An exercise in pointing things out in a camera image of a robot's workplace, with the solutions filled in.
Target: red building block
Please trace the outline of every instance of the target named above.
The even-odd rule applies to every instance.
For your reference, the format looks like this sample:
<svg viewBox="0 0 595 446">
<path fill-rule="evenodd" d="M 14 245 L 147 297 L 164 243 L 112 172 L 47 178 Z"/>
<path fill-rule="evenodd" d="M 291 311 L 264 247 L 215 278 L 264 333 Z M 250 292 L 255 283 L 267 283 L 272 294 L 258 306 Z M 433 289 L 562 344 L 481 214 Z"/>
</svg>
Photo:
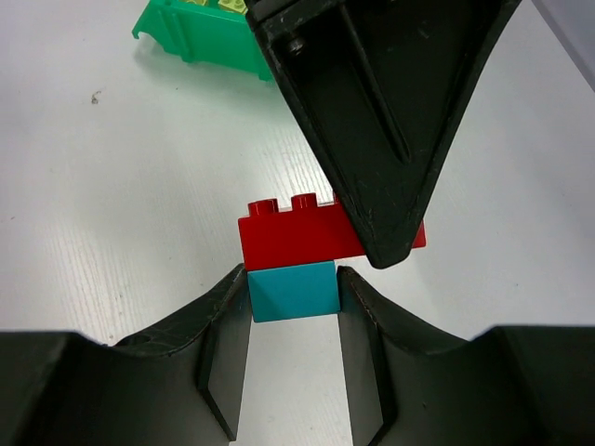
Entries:
<svg viewBox="0 0 595 446">
<path fill-rule="evenodd" d="M 364 254 L 339 202 L 319 205 L 315 193 L 306 193 L 292 197 L 291 205 L 291 209 L 282 211 L 276 199 L 248 205 L 249 216 L 238 220 L 247 271 Z M 425 245 L 422 224 L 414 247 Z"/>
</svg>

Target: lego stud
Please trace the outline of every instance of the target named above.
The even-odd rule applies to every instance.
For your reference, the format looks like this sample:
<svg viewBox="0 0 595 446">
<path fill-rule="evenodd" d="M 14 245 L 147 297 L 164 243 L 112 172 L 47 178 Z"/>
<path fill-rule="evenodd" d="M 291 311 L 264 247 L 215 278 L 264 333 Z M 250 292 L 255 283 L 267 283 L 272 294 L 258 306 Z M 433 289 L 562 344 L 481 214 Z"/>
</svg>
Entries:
<svg viewBox="0 0 595 446">
<path fill-rule="evenodd" d="M 279 212 L 279 204 L 276 198 L 248 203 L 248 214 L 250 216 L 266 216 L 277 212 Z"/>
<path fill-rule="evenodd" d="M 291 197 L 291 207 L 294 211 L 318 207 L 315 193 L 302 193 Z"/>
</svg>

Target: white table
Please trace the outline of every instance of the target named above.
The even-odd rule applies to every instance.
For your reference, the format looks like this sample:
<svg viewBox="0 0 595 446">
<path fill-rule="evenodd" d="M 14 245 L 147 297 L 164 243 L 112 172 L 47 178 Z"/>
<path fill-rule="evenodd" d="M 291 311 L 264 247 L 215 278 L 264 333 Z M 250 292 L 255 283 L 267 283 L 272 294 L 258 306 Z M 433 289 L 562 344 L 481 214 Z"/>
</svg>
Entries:
<svg viewBox="0 0 595 446">
<path fill-rule="evenodd" d="M 4 329 L 114 343 L 241 262 L 246 203 L 330 198 L 275 87 L 133 40 L 144 6 L 5 1 Z M 595 94 L 525 1 L 451 149 L 429 247 L 387 270 L 349 263 L 467 338 L 495 323 L 593 324 L 594 172 Z M 236 444 L 351 444 L 335 317 L 253 325 Z"/>
</svg>

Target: cyan block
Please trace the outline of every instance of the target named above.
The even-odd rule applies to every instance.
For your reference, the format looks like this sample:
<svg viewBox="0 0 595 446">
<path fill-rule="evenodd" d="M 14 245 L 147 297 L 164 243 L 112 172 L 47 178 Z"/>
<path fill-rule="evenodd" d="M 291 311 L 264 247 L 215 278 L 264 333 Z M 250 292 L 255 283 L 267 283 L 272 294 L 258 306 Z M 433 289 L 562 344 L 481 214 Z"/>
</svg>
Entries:
<svg viewBox="0 0 595 446">
<path fill-rule="evenodd" d="M 337 313 L 335 262 L 248 272 L 254 322 L 283 321 Z"/>
</svg>

